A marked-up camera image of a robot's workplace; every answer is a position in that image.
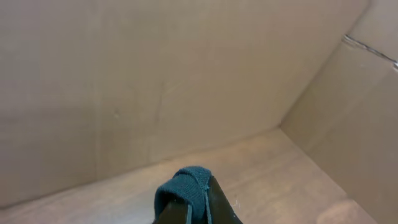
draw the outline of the concrete wall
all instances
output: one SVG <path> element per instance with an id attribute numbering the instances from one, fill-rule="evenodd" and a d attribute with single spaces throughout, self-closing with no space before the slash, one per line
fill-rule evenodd
<path id="1" fill-rule="evenodd" d="M 278 126 L 365 0 L 0 2 L 0 207 Z"/>
<path id="2" fill-rule="evenodd" d="M 350 33 L 398 58 L 398 2 L 373 1 Z M 341 44 L 282 129 L 379 224 L 398 222 L 398 72 Z"/>

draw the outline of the floor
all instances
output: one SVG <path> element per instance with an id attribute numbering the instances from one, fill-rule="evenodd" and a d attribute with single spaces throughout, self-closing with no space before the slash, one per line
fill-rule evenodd
<path id="1" fill-rule="evenodd" d="M 188 165 L 212 170 L 243 223 L 377 224 L 279 129 L 0 211 L 0 223 L 150 224 L 157 186 Z"/>

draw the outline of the dark blue fabric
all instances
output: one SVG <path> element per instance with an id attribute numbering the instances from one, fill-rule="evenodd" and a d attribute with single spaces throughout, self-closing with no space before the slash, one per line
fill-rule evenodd
<path id="1" fill-rule="evenodd" d="M 192 218 L 201 220 L 206 210 L 205 194 L 211 172 L 199 166 L 180 169 L 173 179 L 161 185 L 155 194 L 155 218 L 160 214 L 170 200 L 180 198 L 192 206 Z"/>

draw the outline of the wall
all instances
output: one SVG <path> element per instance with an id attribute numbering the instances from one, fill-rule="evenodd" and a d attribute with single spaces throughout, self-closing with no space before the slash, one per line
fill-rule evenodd
<path id="1" fill-rule="evenodd" d="M 0 2 L 0 207 L 280 121 L 365 0 Z"/>
<path id="2" fill-rule="evenodd" d="M 373 1 L 350 33 L 398 57 L 397 1 Z M 341 44 L 282 129 L 379 224 L 398 222 L 398 73 Z"/>

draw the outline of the teal cloth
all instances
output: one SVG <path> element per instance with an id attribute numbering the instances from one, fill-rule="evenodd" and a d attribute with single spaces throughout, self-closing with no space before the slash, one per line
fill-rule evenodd
<path id="1" fill-rule="evenodd" d="M 206 211 L 206 190 L 211 171 L 200 166 L 180 169 L 155 193 L 155 218 L 159 219 L 167 204 L 176 198 L 192 206 L 192 218 L 201 220 Z"/>

